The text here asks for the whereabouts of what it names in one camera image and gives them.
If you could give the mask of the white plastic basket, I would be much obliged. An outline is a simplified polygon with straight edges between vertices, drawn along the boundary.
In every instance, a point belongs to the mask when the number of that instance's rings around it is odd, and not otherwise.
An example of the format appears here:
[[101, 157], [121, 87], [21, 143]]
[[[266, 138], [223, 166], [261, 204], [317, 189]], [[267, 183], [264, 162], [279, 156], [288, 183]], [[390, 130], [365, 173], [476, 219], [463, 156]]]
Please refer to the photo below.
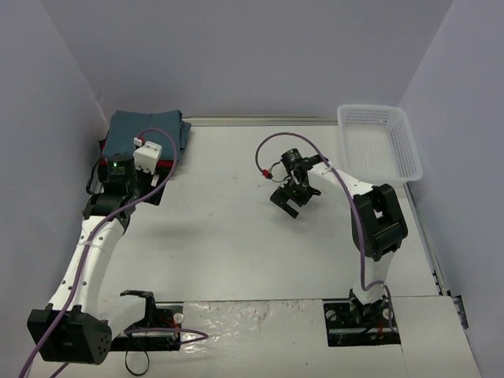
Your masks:
[[368, 183], [402, 186], [423, 176], [406, 113], [394, 106], [337, 109], [343, 171]]

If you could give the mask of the red folded t shirt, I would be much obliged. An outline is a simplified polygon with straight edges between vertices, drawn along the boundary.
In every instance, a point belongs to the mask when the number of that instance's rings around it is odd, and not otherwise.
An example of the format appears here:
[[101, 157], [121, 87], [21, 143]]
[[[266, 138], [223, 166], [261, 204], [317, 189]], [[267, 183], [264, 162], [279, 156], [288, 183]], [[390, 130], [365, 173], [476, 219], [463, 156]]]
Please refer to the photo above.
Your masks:
[[[106, 159], [103, 155], [103, 150], [105, 149], [106, 145], [106, 139], [100, 140], [98, 142], [99, 148], [100, 148], [100, 158], [98, 159], [98, 166], [99, 167], [106, 167]], [[171, 160], [160, 160], [157, 162], [156, 167], [160, 169], [168, 169], [173, 166], [173, 161]]]

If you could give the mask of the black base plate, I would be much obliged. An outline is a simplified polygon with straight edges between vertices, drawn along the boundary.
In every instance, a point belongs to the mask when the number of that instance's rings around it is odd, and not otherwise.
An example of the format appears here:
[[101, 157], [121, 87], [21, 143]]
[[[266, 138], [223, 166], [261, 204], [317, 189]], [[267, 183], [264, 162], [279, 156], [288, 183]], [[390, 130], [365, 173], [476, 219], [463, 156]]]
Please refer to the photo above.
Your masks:
[[180, 349], [181, 302], [157, 302], [151, 291], [126, 290], [107, 314], [113, 335], [112, 352]]
[[323, 301], [329, 347], [400, 345], [395, 315], [385, 298], [372, 305], [356, 299]]

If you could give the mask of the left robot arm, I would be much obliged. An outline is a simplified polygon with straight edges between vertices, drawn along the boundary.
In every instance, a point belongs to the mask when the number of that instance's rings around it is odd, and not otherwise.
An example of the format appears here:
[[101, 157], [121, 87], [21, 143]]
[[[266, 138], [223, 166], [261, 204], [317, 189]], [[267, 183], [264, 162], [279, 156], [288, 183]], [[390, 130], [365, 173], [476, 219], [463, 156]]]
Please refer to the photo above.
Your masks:
[[126, 232], [131, 215], [165, 185], [152, 186], [159, 150], [140, 148], [109, 157], [103, 191], [92, 195], [83, 212], [80, 237], [69, 266], [44, 309], [31, 311], [27, 326], [44, 361], [100, 365], [113, 340], [131, 324], [149, 329], [158, 308], [142, 302], [141, 293], [125, 291], [123, 301], [98, 310], [98, 296], [112, 253]]

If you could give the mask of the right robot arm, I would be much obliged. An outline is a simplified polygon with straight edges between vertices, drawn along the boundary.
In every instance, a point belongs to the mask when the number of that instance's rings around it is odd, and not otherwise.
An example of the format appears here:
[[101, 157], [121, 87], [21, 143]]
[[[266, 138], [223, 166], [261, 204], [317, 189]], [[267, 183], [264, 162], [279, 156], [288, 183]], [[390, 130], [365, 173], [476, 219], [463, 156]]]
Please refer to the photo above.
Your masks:
[[289, 216], [298, 211], [289, 205], [302, 207], [313, 196], [330, 195], [350, 207], [351, 231], [359, 251], [358, 281], [350, 289], [349, 314], [359, 325], [367, 325], [387, 303], [386, 281], [395, 252], [408, 236], [408, 228], [395, 189], [380, 186], [327, 166], [320, 155], [303, 157], [297, 149], [280, 158], [287, 176], [270, 196], [270, 201]]

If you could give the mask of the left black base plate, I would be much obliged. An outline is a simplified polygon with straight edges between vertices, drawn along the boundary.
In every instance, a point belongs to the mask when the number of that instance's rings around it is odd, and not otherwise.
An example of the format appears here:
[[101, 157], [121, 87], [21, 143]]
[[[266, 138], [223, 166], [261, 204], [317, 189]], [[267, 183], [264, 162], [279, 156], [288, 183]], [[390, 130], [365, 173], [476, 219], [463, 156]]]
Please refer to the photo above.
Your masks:
[[113, 335], [112, 352], [180, 349], [181, 302], [157, 302], [151, 291], [126, 290], [107, 314]]

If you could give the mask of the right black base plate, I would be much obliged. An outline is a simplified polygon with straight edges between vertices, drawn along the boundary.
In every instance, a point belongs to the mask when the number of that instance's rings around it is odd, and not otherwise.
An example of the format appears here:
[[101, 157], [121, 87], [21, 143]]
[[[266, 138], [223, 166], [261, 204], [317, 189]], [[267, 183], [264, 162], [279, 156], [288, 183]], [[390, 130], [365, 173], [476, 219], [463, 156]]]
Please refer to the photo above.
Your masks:
[[400, 345], [395, 315], [385, 298], [372, 305], [356, 299], [323, 301], [329, 347]]

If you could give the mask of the blue t shirt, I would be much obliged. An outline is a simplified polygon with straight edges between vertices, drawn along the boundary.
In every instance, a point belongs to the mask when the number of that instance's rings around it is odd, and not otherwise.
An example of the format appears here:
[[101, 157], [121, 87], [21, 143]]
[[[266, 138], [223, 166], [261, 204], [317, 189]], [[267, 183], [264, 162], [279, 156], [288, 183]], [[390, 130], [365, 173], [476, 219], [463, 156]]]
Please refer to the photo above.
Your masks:
[[163, 113], [135, 113], [116, 111], [110, 119], [109, 130], [102, 148], [102, 156], [132, 154], [133, 139], [141, 135], [146, 141], [161, 145], [161, 160], [173, 161], [174, 150], [179, 161], [187, 146], [191, 124], [183, 120], [179, 110]]

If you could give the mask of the black folded t shirt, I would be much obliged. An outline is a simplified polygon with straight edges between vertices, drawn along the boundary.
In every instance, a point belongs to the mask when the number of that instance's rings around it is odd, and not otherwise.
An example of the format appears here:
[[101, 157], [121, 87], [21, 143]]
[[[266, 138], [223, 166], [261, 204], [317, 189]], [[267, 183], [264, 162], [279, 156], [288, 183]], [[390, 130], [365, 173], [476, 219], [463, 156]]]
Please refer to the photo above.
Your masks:
[[[157, 175], [168, 174], [170, 172], [170, 170], [171, 170], [171, 168], [168, 168], [168, 169], [156, 168], [155, 173]], [[98, 166], [98, 180], [100, 182], [104, 182], [104, 181], [107, 180], [107, 176], [108, 176], [108, 173], [107, 173], [107, 164], [106, 164], [106, 167], [99, 167]]]

